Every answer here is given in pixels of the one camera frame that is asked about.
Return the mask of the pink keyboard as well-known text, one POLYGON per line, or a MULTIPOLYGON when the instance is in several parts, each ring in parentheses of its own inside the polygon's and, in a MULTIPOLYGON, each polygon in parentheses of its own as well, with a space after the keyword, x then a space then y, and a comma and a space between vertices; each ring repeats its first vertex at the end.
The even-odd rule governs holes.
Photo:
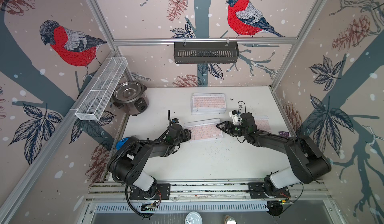
POLYGON ((184 124, 184 129, 191 131, 190 142, 214 141, 223 138, 223 132, 217 128, 220 119, 209 119, 184 124))
POLYGON ((226 109, 226 97, 221 93, 193 93, 193 109, 226 109))
POLYGON ((258 115, 254 116, 254 119, 259 130, 267 131, 269 133, 272 131, 268 116, 258 115))

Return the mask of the green keyboard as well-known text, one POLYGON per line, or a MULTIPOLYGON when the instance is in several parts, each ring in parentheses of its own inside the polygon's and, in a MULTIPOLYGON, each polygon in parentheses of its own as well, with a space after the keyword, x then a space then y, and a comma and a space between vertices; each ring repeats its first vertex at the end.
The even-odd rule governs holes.
POLYGON ((224 114, 226 112, 226 109, 192 109, 191 114, 192 115, 218 115, 218 114, 224 114))

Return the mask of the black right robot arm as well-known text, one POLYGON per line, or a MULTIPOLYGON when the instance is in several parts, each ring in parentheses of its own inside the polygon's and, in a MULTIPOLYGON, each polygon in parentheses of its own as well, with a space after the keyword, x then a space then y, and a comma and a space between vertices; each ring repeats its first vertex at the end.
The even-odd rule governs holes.
POLYGON ((252 113, 242 113, 236 123, 224 121, 216 127, 231 137, 243 137, 255 147, 287 155, 290 166, 264 178, 264 193, 269 197, 277 196, 290 185, 309 184, 332 170, 332 165, 310 137, 283 137, 258 129, 252 113))

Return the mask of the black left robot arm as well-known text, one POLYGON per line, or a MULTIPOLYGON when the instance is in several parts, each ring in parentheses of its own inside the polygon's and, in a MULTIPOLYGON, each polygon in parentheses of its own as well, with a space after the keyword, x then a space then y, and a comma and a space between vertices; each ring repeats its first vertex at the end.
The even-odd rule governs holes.
POLYGON ((157 180, 145 173, 148 159, 168 157, 177 152, 180 145, 191 140, 192 131, 171 121, 166 131, 157 139, 129 137, 107 164, 107 170, 116 183, 138 188, 147 195, 156 192, 157 180))

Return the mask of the purple candy bar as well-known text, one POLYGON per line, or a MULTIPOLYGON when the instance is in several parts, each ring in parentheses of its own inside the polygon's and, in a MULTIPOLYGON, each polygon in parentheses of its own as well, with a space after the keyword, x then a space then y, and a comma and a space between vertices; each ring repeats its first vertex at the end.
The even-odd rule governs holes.
POLYGON ((290 133, 286 131, 279 131, 279 135, 285 138, 289 138, 291 136, 290 133))

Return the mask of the silver rice cooker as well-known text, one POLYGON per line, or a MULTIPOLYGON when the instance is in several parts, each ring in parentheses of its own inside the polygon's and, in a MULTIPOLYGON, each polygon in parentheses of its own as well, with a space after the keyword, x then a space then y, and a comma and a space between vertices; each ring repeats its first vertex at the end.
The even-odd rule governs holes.
POLYGON ((147 87, 139 82, 122 83, 113 92, 113 103, 118 109, 123 109, 126 114, 137 116, 149 106, 146 90, 147 87))

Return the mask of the black hanging basket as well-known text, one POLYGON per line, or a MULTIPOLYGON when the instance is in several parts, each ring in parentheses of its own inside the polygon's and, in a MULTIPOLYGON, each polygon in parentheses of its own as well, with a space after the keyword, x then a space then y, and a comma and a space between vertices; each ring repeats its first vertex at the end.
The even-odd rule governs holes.
POLYGON ((239 58, 237 42, 186 42, 174 44, 176 64, 230 64, 239 58))

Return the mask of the white round lid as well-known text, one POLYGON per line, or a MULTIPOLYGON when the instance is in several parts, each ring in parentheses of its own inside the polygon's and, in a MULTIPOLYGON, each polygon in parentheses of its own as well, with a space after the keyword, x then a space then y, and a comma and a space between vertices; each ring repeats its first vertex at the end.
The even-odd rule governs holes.
POLYGON ((203 219, 198 212, 190 212, 185 218, 185 224, 203 224, 203 219))

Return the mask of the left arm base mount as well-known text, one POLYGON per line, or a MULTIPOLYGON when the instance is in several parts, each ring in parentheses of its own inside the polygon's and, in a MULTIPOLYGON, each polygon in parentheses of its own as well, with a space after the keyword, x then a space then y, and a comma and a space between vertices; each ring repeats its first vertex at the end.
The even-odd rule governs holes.
POLYGON ((131 188, 129 199, 134 201, 151 201, 151 200, 168 200, 171 193, 171 184, 158 183, 157 180, 153 183, 148 191, 143 191, 140 188, 131 188))

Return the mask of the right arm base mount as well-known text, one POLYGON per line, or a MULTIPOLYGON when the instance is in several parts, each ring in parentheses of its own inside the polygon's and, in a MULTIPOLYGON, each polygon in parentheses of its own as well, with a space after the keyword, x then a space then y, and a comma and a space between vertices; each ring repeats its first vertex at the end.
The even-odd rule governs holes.
POLYGON ((248 183, 248 190, 246 192, 250 193, 252 199, 290 199, 291 195, 287 186, 283 188, 277 188, 272 183, 271 175, 275 173, 270 173, 264 178, 263 182, 253 182, 248 183))

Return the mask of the aluminium mounting rail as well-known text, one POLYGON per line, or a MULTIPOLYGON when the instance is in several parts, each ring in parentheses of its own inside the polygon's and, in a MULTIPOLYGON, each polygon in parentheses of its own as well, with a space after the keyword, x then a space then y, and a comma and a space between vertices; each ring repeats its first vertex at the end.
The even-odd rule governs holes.
MULTIPOLYGON (((203 202, 203 201, 248 201, 251 200, 251 189, 248 183, 258 180, 227 180, 227 181, 207 181, 207 182, 182 182, 165 181, 169 183, 168 202, 203 202)), ((312 182, 310 184, 295 184, 289 186, 291 200, 327 200, 331 195, 324 182, 312 182)), ((113 184, 108 181, 92 185, 85 201, 121 203, 125 201, 125 187, 120 184, 113 184)))

